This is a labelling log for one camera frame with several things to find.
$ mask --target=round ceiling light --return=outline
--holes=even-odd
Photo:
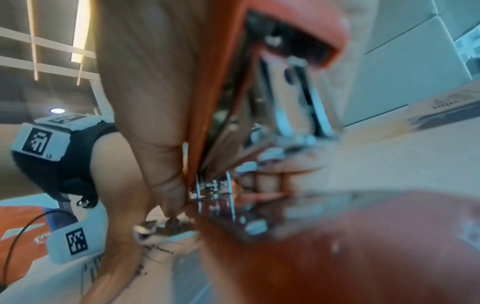
[[[53,108],[53,109],[50,109],[50,112],[55,114],[62,114],[62,113],[65,113],[65,110],[60,108]]]

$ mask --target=ceiling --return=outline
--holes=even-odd
[[[78,0],[32,1],[35,36],[71,46]],[[30,35],[27,0],[0,0],[0,28]],[[86,50],[95,49],[89,33]],[[79,70],[71,53],[36,45],[37,62]],[[30,43],[0,37],[0,56],[32,62]],[[84,57],[83,71],[97,73],[95,60]],[[94,114],[97,106],[90,81],[45,72],[0,66],[0,123],[21,123],[49,115],[49,109]]]

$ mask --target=wire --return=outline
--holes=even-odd
[[[6,256],[5,264],[3,265],[3,274],[2,274],[3,284],[0,284],[0,293],[7,288],[7,273],[8,273],[8,270],[9,270],[9,264],[10,264],[10,260],[12,258],[12,253],[14,251],[15,245],[19,241],[20,236],[28,229],[28,227],[30,227],[37,220],[39,220],[40,218],[42,218],[46,215],[56,213],[56,212],[65,213],[65,214],[68,214],[69,216],[75,217],[71,212],[68,212],[68,211],[65,211],[65,210],[56,210],[56,209],[50,210],[50,211],[47,211],[45,213],[42,213],[42,214],[36,216],[25,227],[23,227],[23,229],[16,235],[15,239],[13,240],[13,243],[10,245],[10,249],[8,250],[8,254]]]

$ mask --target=hand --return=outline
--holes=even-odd
[[[379,0],[327,1],[344,11],[351,32],[350,46],[326,79],[342,113]],[[208,30],[204,23],[208,1],[96,0],[94,4],[97,65],[105,94],[154,200],[166,216],[174,216],[187,198],[181,145],[187,140],[202,33]],[[321,169],[329,157],[329,151],[313,152],[271,169],[257,181],[270,186],[257,188],[299,189],[307,180],[318,188],[317,178],[325,178]],[[299,170],[298,163],[305,166]],[[281,180],[277,173],[285,173],[285,167],[289,174],[283,174]]]

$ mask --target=fluorescent light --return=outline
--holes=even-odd
[[[38,80],[39,72],[37,70],[37,47],[35,46],[34,10],[32,8],[32,0],[26,0],[26,8],[28,11],[28,26],[30,28],[31,60],[33,62],[33,78],[35,80]]]
[[[90,0],[78,0],[73,47],[84,50],[90,27]],[[81,63],[83,55],[72,53],[71,61]]]
[[[50,109],[50,112],[54,114],[62,114],[62,113],[65,113],[65,110],[60,108],[53,108],[53,109]]]

